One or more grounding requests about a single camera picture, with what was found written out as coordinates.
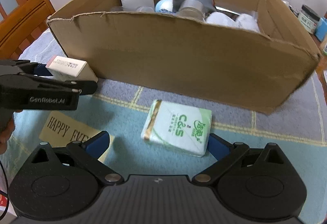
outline table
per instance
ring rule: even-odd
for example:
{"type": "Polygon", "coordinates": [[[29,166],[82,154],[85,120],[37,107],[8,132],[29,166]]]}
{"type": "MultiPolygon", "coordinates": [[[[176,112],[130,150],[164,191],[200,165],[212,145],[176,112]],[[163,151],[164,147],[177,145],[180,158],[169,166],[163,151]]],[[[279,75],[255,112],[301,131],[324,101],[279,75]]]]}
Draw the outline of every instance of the table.
{"type": "MultiPolygon", "coordinates": [[[[64,53],[48,30],[20,59],[47,63],[64,53]]],[[[275,142],[286,153],[307,187],[308,197],[300,214],[306,224],[321,223],[327,212],[327,106],[317,77],[310,79],[271,115],[213,101],[99,79],[93,96],[81,96],[76,111],[66,116],[115,136],[105,163],[125,178],[129,174],[185,174],[192,178],[216,160],[212,155],[197,158],[149,145],[141,132],[154,99],[212,110],[211,132],[229,142],[244,142],[262,148],[275,142]]],[[[15,114],[16,129],[1,161],[10,178],[17,173],[35,146],[46,124],[48,111],[24,110],[15,114]]]]}
{"type": "MultiPolygon", "coordinates": [[[[320,49],[321,42],[316,38],[315,35],[311,35],[311,37],[320,49]]],[[[326,79],[324,76],[324,70],[327,70],[327,56],[323,52],[321,52],[321,59],[316,68],[316,73],[318,75],[319,81],[321,82],[321,84],[323,86],[325,102],[327,104],[327,83],[326,83],[326,79]]]]}

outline tissue pack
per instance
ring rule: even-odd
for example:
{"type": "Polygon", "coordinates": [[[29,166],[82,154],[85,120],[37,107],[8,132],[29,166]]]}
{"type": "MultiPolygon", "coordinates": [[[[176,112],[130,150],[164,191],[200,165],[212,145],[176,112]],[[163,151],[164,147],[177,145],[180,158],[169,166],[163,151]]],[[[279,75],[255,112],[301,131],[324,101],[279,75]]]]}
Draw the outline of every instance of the tissue pack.
{"type": "Polygon", "coordinates": [[[141,138],[201,157],[207,149],[211,117],[211,110],[154,100],[141,138]]]}

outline metal pivot screw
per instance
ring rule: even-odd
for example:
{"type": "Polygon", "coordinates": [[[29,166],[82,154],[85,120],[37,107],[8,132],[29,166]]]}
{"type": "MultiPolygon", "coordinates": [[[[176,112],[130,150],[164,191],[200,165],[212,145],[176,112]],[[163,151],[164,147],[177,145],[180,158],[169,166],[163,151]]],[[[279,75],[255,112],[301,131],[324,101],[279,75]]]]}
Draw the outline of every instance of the metal pivot screw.
{"type": "Polygon", "coordinates": [[[155,179],[155,180],[153,180],[153,181],[156,182],[156,183],[161,183],[161,182],[163,182],[164,180],[161,179],[161,178],[157,178],[157,179],[155,179]]]}
{"type": "Polygon", "coordinates": [[[194,177],[194,179],[198,182],[209,182],[211,177],[207,174],[198,174],[194,177]]]}
{"type": "Polygon", "coordinates": [[[117,173],[110,173],[104,177],[104,179],[108,182],[116,182],[119,181],[121,178],[122,177],[117,173]]]}

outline wooden chair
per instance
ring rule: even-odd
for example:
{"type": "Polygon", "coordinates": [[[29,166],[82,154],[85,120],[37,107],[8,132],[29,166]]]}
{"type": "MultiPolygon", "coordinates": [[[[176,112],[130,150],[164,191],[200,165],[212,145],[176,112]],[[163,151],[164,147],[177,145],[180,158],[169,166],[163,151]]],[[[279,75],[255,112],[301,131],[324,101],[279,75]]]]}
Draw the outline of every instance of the wooden chair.
{"type": "Polygon", "coordinates": [[[27,39],[34,42],[31,33],[39,26],[46,29],[44,21],[54,14],[50,0],[28,0],[0,23],[0,59],[18,58],[22,53],[19,48],[27,39]]]}

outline blue round object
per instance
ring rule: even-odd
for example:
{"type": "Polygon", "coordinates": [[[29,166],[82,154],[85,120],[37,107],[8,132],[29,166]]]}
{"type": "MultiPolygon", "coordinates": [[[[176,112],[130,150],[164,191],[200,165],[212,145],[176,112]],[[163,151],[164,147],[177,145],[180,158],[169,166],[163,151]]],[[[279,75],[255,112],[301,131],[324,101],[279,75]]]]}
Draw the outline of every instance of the blue round object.
{"type": "Polygon", "coordinates": [[[156,4],[155,11],[158,12],[161,9],[165,9],[168,11],[173,10],[173,0],[160,0],[156,4]]]}

